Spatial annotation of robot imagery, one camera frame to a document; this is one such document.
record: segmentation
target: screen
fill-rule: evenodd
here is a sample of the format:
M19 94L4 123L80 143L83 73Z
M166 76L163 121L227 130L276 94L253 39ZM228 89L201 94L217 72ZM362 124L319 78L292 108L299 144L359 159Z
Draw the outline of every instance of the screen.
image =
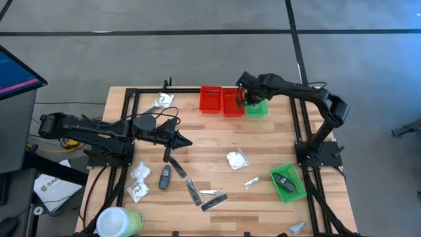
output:
M0 97L34 87L43 82L0 51Z

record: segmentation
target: black remote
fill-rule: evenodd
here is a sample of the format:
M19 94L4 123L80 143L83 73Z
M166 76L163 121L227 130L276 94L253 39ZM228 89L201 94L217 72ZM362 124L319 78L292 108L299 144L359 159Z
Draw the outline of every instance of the black remote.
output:
M161 172L161 177L159 177L159 189L166 190L168 185L170 184L171 178L171 166L166 165Z
M295 191L294 184L291 181L289 181L287 178L285 178L284 176L282 176L280 174L274 174L274 178L275 178L276 182L278 184L280 184L282 187L284 187L286 190L288 190L290 192Z

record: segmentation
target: white packet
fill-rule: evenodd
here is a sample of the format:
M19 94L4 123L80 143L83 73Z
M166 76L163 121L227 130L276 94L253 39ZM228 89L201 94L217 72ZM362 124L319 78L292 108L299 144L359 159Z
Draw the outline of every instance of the white packet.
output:
M151 174L151 169L148 168L143 161L137 164L136 168L131 171L130 177L134 182L143 183L146 177Z
M147 193L149 193L149 188L144 183L133 183L130 187L128 187L127 192L133 198L135 203L139 202Z
M161 107L161 108L168 108L171 106L172 99L174 98L174 95L168 95L165 93L158 93L158 97L153 102L154 107Z
M233 170L238 170L240 168L248 167L250 165L244 152L240 148L238 148L237 152L229 152L226 155L226 158L231 166L231 169Z

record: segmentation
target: red plastic container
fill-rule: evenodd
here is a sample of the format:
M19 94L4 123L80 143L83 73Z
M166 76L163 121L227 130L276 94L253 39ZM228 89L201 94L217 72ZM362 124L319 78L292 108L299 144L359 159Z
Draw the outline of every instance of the red plastic container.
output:
M221 111L222 87L201 86L199 110L202 113L219 113Z
M241 117L245 114L244 107L239 108L237 105L237 89L223 89L222 98L225 117Z

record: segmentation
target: white paper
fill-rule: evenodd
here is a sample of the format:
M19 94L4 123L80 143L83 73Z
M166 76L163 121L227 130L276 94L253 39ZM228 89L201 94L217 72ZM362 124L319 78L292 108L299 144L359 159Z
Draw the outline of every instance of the white paper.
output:
M70 167L68 160L60 162L60 165ZM38 195L40 200L44 202L44 205L50 212L54 212L63 203L69 199L71 195L77 192L82 186L79 184L73 184L71 182L63 181L59 178L55 178L49 175L41 174L34 184L34 192Z

